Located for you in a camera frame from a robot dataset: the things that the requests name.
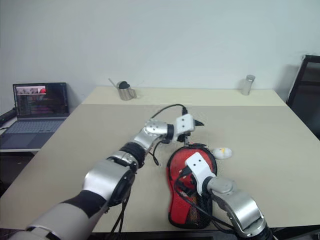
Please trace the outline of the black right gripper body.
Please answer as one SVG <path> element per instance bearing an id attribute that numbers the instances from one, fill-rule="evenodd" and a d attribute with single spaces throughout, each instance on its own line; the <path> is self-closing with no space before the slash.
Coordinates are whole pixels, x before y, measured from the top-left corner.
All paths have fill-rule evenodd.
<path id="1" fill-rule="evenodd" d="M 182 177 L 182 194 L 186 198 L 191 198 L 198 195 L 197 181 L 192 174 Z"/>

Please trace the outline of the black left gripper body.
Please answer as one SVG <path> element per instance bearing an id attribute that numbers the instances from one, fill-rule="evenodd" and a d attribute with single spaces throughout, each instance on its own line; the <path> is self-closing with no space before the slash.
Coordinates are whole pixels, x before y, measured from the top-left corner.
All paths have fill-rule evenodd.
<path id="1" fill-rule="evenodd" d="M 184 144 L 185 135 L 191 136 L 191 133 L 189 132 L 189 133 L 180 134 L 180 135 L 177 137 L 177 140 L 176 140 L 176 141 Z"/>

